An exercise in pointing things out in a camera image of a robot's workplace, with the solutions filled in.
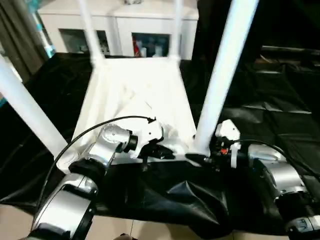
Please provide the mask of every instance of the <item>white pole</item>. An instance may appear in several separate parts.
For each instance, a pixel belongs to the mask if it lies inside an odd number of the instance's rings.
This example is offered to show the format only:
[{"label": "white pole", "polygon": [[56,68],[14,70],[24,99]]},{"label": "white pole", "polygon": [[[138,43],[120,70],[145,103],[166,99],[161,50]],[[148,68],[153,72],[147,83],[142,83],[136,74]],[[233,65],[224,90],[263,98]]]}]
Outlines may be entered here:
[{"label": "white pole", "polygon": [[180,36],[182,28],[182,17],[183,17],[183,0],[174,1],[174,16],[173,16],[173,31],[170,41],[169,58],[180,59],[179,49],[180,49]]},{"label": "white pole", "polygon": [[[0,55],[0,93],[51,154],[56,157],[67,145],[66,140],[10,69],[2,55]],[[68,157],[72,160],[77,157],[77,153],[70,150]]]},{"label": "white pole", "polygon": [[210,154],[209,144],[258,3],[259,0],[232,0],[194,139],[195,152]]},{"label": "white pole", "polygon": [[101,53],[98,35],[93,28],[91,15],[86,0],[78,0],[82,21],[84,24],[85,38],[91,54],[91,63],[95,65],[100,63],[105,57]]}]

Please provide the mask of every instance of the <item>tiled floor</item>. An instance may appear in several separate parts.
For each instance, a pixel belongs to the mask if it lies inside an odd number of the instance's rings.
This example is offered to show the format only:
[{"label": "tiled floor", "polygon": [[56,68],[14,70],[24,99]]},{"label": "tiled floor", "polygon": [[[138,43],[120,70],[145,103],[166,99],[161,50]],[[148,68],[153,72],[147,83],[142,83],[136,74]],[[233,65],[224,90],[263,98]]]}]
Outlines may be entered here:
[{"label": "tiled floor", "polygon": [[[12,206],[0,205],[0,238],[18,240],[29,234],[32,216]],[[87,240],[112,240],[122,233],[138,240],[201,240],[187,226],[95,216]],[[219,240],[287,240],[286,236],[265,236],[235,232]]]}]

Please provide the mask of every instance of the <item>black cloth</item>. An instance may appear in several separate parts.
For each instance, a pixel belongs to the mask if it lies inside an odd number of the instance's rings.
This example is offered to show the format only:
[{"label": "black cloth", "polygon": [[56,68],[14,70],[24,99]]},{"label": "black cloth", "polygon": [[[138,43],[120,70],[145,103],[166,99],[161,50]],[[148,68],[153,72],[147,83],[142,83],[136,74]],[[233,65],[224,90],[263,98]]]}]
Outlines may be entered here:
[{"label": "black cloth", "polygon": [[[182,61],[181,75],[198,123],[211,73],[203,62]],[[92,68],[89,56],[58,53],[27,88],[69,141],[80,113]],[[230,87],[220,120],[232,119],[242,139],[283,148],[320,174],[320,72],[290,65],[242,65]],[[34,213],[52,156],[14,110],[0,108],[2,138],[0,203]],[[320,200],[320,183],[302,169],[308,189]],[[61,180],[53,174],[47,193]],[[214,171],[188,162],[112,166],[96,204],[99,215],[190,226],[204,238],[232,230],[285,234],[265,184],[248,169]]]}]

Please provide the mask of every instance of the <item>red object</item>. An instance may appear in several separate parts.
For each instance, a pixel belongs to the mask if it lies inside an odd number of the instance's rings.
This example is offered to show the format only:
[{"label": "red object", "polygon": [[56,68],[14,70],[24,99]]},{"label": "red object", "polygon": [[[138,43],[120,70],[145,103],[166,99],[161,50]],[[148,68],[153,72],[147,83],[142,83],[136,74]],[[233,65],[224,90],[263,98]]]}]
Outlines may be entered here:
[{"label": "red object", "polygon": [[132,42],[133,42],[133,52],[134,52],[134,56],[135,56],[135,57],[141,57],[139,48],[138,48],[137,43],[136,43],[136,38],[135,38],[135,37],[132,37],[132,39],[133,39]]},{"label": "red object", "polygon": [[228,149],[227,149],[227,148],[222,148],[222,149],[220,150],[220,153],[221,153],[222,155],[226,155],[226,154],[228,153]]}]

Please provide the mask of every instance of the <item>black cable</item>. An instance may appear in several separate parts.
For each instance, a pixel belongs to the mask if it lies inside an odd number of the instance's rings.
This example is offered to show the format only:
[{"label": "black cable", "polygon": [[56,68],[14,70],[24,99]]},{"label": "black cable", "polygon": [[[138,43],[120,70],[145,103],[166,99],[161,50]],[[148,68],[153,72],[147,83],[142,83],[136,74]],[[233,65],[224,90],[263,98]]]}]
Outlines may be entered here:
[{"label": "black cable", "polygon": [[56,163],[58,162],[58,160],[61,158],[61,156],[70,148],[70,146],[72,144],[74,144],[77,140],[79,140],[83,135],[85,135],[86,133],[102,126],[102,125],[105,125],[105,124],[109,124],[109,123],[112,123],[112,122],[115,122],[115,121],[118,121],[118,120],[122,120],[122,119],[146,119],[148,120],[148,122],[152,122],[154,121],[154,119],[150,118],[150,117],[146,117],[146,116],[136,116],[136,115],[131,115],[131,116],[122,116],[122,117],[116,117],[114,119],[110,119],[108,121],[103,121],[101,123],[98,123],[97,125],[94,125],[90,128],[88,128],[87,130],[83,131],[82,133],[80,133],[78,136],[76,136],[67,146],[65,146],[62,151],[58,154],[58,156],[56,156],[56,158],[54,159],[46,177],[45,177],[45,180],[44,180],[44,183],[43,183],[43,186],[42,186],[42,189],[41,189],[41,192],[40,192],[40,195],[39,195],[39,198],[38,198],[38,202],[36,204],[36,211],[38,211],[40,209],[40,206],[41,206],[41,202],[42,202],[42,198],[44,196],[44,193],[45,193],[45,189],[46,189],[46,186],[47,186],[47,183],[49,181],[49,178],[50,178],[50,175],[53,171],[53,169],[55,168],[56,166]]},{"label": "black cable", "polygon": [[315,179],[317,179],[317,181],[320,183],[320,175],[318,173],[313,171],[304,162],[298,161],[298,160],[294,159],[293,157],[291,157],[290,155],[286,154],[284,150],[282,150],[280,147],[278,147],[276,145],[270,144],[270,143],[265,142],[265,141],[255,140],[255,139],[238,139],[238,140],[232,140],[230,142],[231,142],[231,145],[233,143],[257,143],[257,144],[266,145],[266,146],[278,151],[279,153],[281,153],[288,160],[288,162],[290,164],[292,164],[292,166],[294,168],[296,167],[296,165],[299,165],[301,168],[303,168],[303,170],[305,170],[307,173],[311,174],[311,176],[315,177]]}]

